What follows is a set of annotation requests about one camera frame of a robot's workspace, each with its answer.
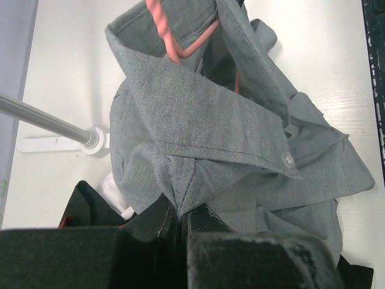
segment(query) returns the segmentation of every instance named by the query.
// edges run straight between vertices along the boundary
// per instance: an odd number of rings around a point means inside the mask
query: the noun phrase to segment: wrinkled fabric
[[[166,56],[144,2],[108,25],[126,75],[110,114],[119,190],[136,213],[164,193],[178,217],[206,203],[238,232],[316,236],[337,263],[335,199],[374,186],[348,136],[297,92],[267,54],[275,33],[236,1],[162,6],[183,48],[221,24],[182,65]],[[202,56],[205,77],[195,73]]]

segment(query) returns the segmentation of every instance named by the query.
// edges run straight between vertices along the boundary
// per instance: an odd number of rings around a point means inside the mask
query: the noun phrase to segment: black object
[[[385,179],[385,0],[362,0],[362,7]]]
[[[351,265],[341,256],[337,269],[346,289],[371,289],[374,270],[358,265]]]
[[[343,288],[321,241],[231,233],[194,233],[188,288]]]
[[[239,235],[206,205],[178,220],[164,195],[116,226],[94,193],[76,186],[68,228],[0,232],[0,288],[341,288],[315,238]],[[372,269],[343,258],[338,269],[346,289],[370,288]]]

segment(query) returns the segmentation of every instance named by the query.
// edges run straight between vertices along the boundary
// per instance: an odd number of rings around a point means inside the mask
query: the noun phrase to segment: white button
[[[289,169],[293,169],[295,167],[295,162],[291,154],[288,152],[284,152],[282,154],[282,161],[283,164],[288,167]]]

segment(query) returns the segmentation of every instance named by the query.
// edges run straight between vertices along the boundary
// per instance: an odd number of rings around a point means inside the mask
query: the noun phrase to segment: white surface
[[[109,132],[103,133],[103,148],[109,149]],[[66,137],[36,137],[17,140],[18,152],[70,152],[81,151],[82,145]]]
[[[109,3],[40,0],[27,103],[82,128],[108,127],[112,97],[124,76],[103,29],[132,1]],[[250,19],[261,18],[276,31],[274,61],[333,126],[350,134],[377,182],[369,192],[341,199],[339,215],[344,255],[374,267],[373,288],[385,288],[385,191],[361,2],[250,0],[246,6]],[[18,137],[46,134],[20,124]],[[15,152],[4,227],[57,226],[76,183],[85,179],[95,187],[110,169],[109,157]]]

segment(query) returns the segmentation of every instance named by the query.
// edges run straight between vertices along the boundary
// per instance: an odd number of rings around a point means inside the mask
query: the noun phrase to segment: metal rod
[[[56,134],[68,137],[82,144],[88,143],[91,134],[84,129],[71,125],[57,117],[54,117],[42,110],[25,104],[22,101],[10,98],[0,92],[0,111],[16,119],[28,122],[39,128],[47,129]]]

